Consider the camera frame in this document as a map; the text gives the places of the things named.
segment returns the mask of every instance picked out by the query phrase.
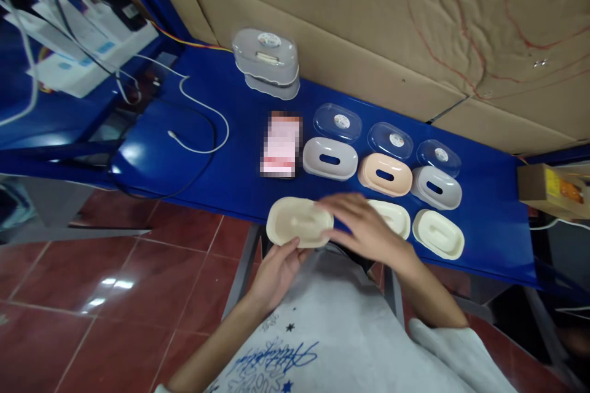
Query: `left hand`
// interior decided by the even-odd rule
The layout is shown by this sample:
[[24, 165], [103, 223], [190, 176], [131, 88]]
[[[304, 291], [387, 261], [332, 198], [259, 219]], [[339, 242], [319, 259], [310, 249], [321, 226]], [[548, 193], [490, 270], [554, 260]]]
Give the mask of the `left hand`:
[[265, 315], [280, 304], [301, 265], [313, 252], [313, 249], [298, 249], [298, 245], [297, 236], [282, 246], [274, 244], [258, 268], [246, 299]]

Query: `small box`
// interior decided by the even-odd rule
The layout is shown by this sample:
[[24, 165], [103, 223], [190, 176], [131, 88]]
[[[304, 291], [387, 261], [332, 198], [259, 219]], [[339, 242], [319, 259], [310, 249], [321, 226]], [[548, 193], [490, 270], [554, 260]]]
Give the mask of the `small box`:
[[586, 183], [546, 164], [517, 169], [518, 199], [563, 219], [590, 219]]

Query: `star print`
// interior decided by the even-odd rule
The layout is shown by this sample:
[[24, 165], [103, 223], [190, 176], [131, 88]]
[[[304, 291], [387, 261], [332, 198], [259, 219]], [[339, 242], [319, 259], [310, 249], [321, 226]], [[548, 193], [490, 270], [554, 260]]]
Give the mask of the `star print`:
[[289, 379], [285, 384], [283, 384], [283, 393], [290, 393], [292, 386], [293, 386], [293, 383]]

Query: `smartphone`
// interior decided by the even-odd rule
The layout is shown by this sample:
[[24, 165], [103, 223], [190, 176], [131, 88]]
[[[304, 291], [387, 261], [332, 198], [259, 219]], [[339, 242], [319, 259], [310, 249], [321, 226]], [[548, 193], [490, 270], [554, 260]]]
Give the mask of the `smartphone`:
[[273, 111], [264, 134], [260, 174], [295, 178], [301, 149], [302, 120], [294, 112]]

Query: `blue table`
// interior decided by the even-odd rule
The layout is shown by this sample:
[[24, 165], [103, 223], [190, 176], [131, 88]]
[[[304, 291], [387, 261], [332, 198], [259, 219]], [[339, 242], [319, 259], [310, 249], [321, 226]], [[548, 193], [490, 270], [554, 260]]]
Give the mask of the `blue table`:
[[[362, 192], [367, 198], [404, 206], [412, 220], [419, 210], [429, 208], [410, 194], [389, 198], [369, 190], [356, 176], [337, 182], [303, 170], [293, 180], [259, 175], [262, 140], [270, 111], [300, 112], [306, 141], [318, 136], [313, 128], [316, 109], [324, 103], [335, 103], [356, 112], [363, 121], [361, 137], [352, 144], [359, 158], [371, 153], [366, 140], [370, 127], [384, 121], [408, 133], [415, 147], [426, 139], [435, 138], [462, 159], [458, 181], [463, 188], [463, 201], [458, 209], [446, 211], [444, 215], [463, 230], [465, 250], [456, 261], [443, 260], [411, 235], [409, 240], [421, 258], [506, 282], [538, 286], [527, 207], [517, 198], [518, 159], [306, 80], [301, 81], [299, 94], [292, 101], [253, 91], [246, 86], [231, 53], [188, 49], [175, 69], [191, 75], [185, 82], [185, 91], [217, 108], [230, 124], [227, 144], [214, 154], [197, 182], [173, 200], [175, 203], [261, 224], [266, 222], [271, 205], [286, 196], [317, 200], [336, 192]], [[181, 95], [178, 82], [179, 77], [169, 76], [161, 98], [205, 114], [215, 124], [216, 142], [221, 142], [225, 137], [222, 120]], [[208, 155], [183, 149], [167, 135], [168, 130], [173, 130], [194, 149], [208, 150], [212, 146], [211, 128], [201, 117], [167, 103], [154, 102], [140, 117], [114, 160], [121, 184], [130, 189], [167, 194], [180, 189], [205, 164]], [[410, 168], [419, 165], [415, 153], [406, 163]]]

